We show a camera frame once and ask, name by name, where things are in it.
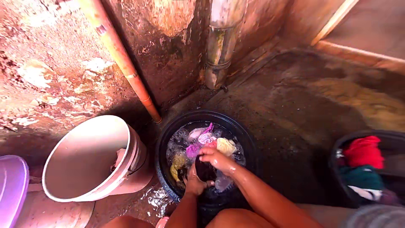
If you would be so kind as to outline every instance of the concrete floor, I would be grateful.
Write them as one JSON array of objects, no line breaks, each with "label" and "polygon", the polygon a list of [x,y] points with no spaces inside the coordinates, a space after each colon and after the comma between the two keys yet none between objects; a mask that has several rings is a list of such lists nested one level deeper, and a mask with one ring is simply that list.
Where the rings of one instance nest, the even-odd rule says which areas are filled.
[{"label": "concrete floor", "polygon": [[[329,150],[354,131],[405,131],[403,76],[306,50],[261,61],[266,61],[262,68],[234,79],[228,92],[200,89],[174,105],[162,124],[139,132],[142,141],[154,153],[158,134],[171,118],[199,107],[217,110],[256,138],[263,156],[261,178],[270,186],[295,203],[342,206],[326,163]],[[97,201],[87,227],[124,214],[155,225],[162,209],[170,214],[175,208],[159,189],[153,179],[140,192]]]}]

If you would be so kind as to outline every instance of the concrete wall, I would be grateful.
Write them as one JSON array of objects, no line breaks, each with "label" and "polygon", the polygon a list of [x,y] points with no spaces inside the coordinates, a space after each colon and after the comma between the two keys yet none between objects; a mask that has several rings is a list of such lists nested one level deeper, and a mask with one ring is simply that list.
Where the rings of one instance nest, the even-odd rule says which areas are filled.
[{"label": "concrete wall", "polygon": [[[199,85],[209,1],[103,1],[158,108]],[[150,117],[74,0],[0,2],[0,147],[42,164],[79,123]]]},{"label": "concrete wall", "polygon": [[282,37],[292,45],[308,46],[344,0],[292,0]]},{"label": "concrete wall", "polygon": [[232,62],[273,38],[283,26],[290,4],[290,0],[248,0]]}]

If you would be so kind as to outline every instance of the red cloth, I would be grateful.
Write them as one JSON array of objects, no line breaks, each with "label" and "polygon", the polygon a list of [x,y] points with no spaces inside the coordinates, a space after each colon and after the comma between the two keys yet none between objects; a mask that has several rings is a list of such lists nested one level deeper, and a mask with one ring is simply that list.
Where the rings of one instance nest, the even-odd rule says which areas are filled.
[{"label": "red cloth", "polygon": [[371,165],[376,169],[384,167],[384,158],[378,148],[381,140],[376,136],[367,136],[354,140],[348,149],[343,151],[346,162],[350,167]]}]

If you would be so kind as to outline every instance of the hand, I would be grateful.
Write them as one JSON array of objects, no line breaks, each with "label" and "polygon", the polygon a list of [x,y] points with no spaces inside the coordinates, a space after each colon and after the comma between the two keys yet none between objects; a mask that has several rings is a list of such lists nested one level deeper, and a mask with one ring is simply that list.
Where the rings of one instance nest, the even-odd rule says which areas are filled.
[{"label": "hand", "polygon": [[193,163],[190,170],[188,171],[187,179],[184,179],[185,183],[185,193],[192,193],[199,196],[203,193],[204,189],[213,186],[214,181],[201,181],[197,176],[196,164]]},{"label": "hand", "polygon": [[231,158],[225,156],[215,148],[203,147],[200,149],[200,161],[209,162],[216,169],[230,176],[239,165]]}]

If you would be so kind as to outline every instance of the drain pipe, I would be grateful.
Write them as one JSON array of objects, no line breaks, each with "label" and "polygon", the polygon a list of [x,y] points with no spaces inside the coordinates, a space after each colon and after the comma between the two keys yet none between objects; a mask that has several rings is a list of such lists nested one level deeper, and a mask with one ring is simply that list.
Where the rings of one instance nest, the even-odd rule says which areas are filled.
[{"label": "drain pipe", "polygon": [[139,100],[145,106],[146,110],[148,110],[155,123],[160,123],[162,118],[156,110],[156,107],[153,105],[152,99],[143,85],[141,78],[136,72],[128,53],[122,45],[117,32],[115,31],[103,5],[101,4],[101,1],[79,0],[79,4],[90,24],[100,35],[100,39],[104,43],[104,46],[108,49],[125,78],[134,89],[135,93],[139,97]]},{"label": "drain pipe", "polygon": [[212,1],[205,69],[205,85],[210,89],[225,83],[246,8],[247,0]]}]

